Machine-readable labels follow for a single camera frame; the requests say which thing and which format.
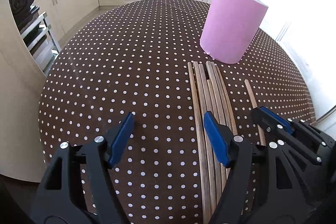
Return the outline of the pink cylindrical utensil holder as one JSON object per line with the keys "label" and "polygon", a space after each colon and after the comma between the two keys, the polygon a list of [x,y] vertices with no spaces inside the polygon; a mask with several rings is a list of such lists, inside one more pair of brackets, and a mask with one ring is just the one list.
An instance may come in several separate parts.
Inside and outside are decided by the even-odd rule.
{"label": "pink cylindrical utensil holder", "polygon": [[201,48],[217,61],[236,64],[267,10],[261,0],[212,0],[200,38]]}

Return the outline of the separate wooden chopstick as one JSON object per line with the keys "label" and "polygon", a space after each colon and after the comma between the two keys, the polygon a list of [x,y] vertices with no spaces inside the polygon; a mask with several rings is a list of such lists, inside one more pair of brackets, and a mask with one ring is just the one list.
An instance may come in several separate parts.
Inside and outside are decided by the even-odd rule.
{"label": "separate wooden chopstick", "polygon": [[[252,104],[252,108],[255,109],[255,108],[257,108],[257,102],[256,102],[256,99],[255,99],[253,90],[251,88],[250,82],[248,81],[248,79],[245,79],[244,83],[245,83],[245,86],[246,86],[246,89],[247,89],[249,100]],[[259,133],[259,137],[260,137],[260,144],[261,145],[266,145],[265,135],[264,135],[263,129],[260,126],[257,126],[257,129],[258,129],[258,133]]]}

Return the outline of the metal shelf rack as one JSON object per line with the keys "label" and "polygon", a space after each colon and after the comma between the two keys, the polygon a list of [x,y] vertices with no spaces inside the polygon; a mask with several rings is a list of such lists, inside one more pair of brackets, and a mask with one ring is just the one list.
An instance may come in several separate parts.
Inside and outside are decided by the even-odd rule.
{"label": "metal shelf rack", "polygon": [[20,31],[27,50],[45,76],[48,75],[61,51],[59,43],[51,31],[52,26],[46,11]]}

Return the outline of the wooden chopstick in bundle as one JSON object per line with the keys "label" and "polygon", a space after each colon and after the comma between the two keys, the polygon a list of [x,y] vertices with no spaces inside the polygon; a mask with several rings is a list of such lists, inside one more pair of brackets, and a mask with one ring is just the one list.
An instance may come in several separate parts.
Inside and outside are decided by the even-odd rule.
{"label": "wooden chopstick in bundle", "polygon": [[227,169],[226,164],[228,163],[228,148],[225,140],[222,138],[219,132],[219,124],[227,125],[224,115],[223,108],[223,96],[219,88],[221,87],[219,80],[216,77],[214,62],[207,61],[206,69],[210,78],[210,96],[213,103],[214,111],[207,111],[204,115],[204,126],[206,129],[207,136],[211,142],[211,146],[215,153],[215,156],[220,163],[221,174],[222,174],[222,190],[224,190],[227,182]]}
{"label": "wooden chopstick in bundle", "polygon": [[[206,104],[207,104],[207,111],[214,111],[213,103],[211,101],[210,96],[210,88],[208,85],[208,81],[206,78],[206,72],[204,69],[203,64],[201,64],[201,77],[203,80],[203,83],[205,85],[205,98],[206,98]],[[215,169],[215,182],[216,182],[216,204],[219,202],[219,199],[222,195],[222,174],[221,174],[221,165],[218,162],[215,153],[213,151],[213,160],[214,160],[214,169]]]}
{"label": "wooden chopstick in bundle", "polygon": [[228,91],[226,89],[223,77],[221,75],[221,71],[218,68],[218,66],[214,66],[215,68],[215,73],[216,73],[216,77],[220,82],[220,92],[221,95],[223,96],[223,108],[224,108],[224,115],[225,115],[225,119],[226,119],[226,124],[227,126],[230,128],[230,130],[232,131],[232,133],[234,135],[238,134],[238,130],[236,127],[236,122],[235,122],[235,118],[234,118],[234,114],[233,114],[233,110],[232,110],[232,106],[231,106],[231,101],[230,98],[228,96]]}
{"label": "wooden chopstick in bundle", "polygon": [[210,140],[205,131],[205,127],[204,127],[204,115],[207,112],[207,104],[206,104],[206,98],[205,98],[205,85],[201,77],[201,65],[198,64],[196,61],[194,61],[193,67],[194,67],[195,78],[196,78],[196,83],[197,83],[199,103],[201,106],[201,120],[202,120],[202,126],[203,126],[203,135],[205,139],[207,173],[208,173],[208,181],[209,181],[209,187],[210,187],[209,189],[210,215],[212,215],[216,208],[216,182],[215,182],[213,150],[211,147]]}

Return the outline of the brown polka dot tablecloth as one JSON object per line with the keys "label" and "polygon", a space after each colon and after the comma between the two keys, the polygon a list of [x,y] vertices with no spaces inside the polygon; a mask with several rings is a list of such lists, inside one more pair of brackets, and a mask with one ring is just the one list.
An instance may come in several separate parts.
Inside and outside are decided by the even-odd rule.
{"label": "brown polka dot tablecloth", "polygon": [[[245,79],[257,107],[285,120],[314,117],[301,73],[265,32],[256,32],[236,64],[207,55],[200,38],[208,12],[208,4],[192,0],[123,5],[80,30],[46,78],[38,121],[48,163],[62,142],[85,145],[134,115],[122,158],[108,171],[129,223],[203,223],[188,62],[203,64],[209,88],[206,62],[218,66],[237,135],[252,144],[261,145]],[[87,168],[80,168],[85,203],[95,214]]]}

